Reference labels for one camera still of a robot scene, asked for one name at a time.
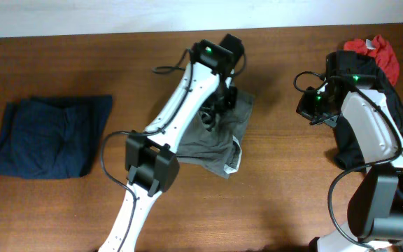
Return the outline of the navy blue garment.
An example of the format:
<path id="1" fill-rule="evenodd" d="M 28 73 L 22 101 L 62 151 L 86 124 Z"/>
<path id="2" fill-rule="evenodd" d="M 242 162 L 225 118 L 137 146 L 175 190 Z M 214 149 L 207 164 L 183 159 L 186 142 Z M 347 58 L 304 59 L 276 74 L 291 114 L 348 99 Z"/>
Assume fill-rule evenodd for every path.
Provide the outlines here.
<path id="1" fill-rule="evenodd" d="M 0 131 L 0 176 L 86 176 L 112 106 L 110 95 L 31 97 L 8 103 Z"/>

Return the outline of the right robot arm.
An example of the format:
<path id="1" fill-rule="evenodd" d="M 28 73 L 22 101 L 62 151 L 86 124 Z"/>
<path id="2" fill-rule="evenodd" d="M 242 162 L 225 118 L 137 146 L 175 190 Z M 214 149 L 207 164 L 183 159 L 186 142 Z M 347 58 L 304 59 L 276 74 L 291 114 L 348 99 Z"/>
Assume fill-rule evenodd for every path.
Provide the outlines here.
<path id="1" fill-rule="evenodd" d="M 342 174 L 364 177 L 347 219 L 311 240 L 311 251 L 377 251 L 403 244 L 403 105 L 372 57 L 339 50 L 326 57 L 318 87 L 302 91 L 297 113 L 334 130 Z"/>

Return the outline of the grey shorts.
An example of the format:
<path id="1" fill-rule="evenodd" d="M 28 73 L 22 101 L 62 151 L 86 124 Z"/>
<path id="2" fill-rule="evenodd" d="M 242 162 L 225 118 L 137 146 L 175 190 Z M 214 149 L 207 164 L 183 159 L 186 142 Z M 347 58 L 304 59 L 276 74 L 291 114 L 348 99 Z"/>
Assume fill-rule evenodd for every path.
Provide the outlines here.
<path id="1" fill-rule="evenodd" d="M 200 165 L 214 174 L 228 179 L 238 172 L 241 164 L 241 142 L 255 98 L 239 90 L 235 107 L 215 119 L 209 128 L 198 113 L 186 129 L 177 150 L 179 162 Z"/>

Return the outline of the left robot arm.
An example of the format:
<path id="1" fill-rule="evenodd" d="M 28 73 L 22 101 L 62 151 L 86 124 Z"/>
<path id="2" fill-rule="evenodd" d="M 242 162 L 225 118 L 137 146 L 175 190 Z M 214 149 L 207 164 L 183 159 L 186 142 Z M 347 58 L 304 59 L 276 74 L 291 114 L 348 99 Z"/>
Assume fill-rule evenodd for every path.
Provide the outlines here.
<path id="1" fill-rule="evenodd" d="M 177 150 L 192 119 L 204 112 L 210 122 L 236 104 L 233 85 L 245 60 L 241 39 L 226 34 L 219 44 L 206 39 L 187 48 L 189 62 L 174 93 L 157 117 L 142 132 L 124 131 L 126 182 L 107 177 L 125 190 L 113 227 L 100 251 L 134 251 L 148 214 L 175 181 L 180 165 Z"/>

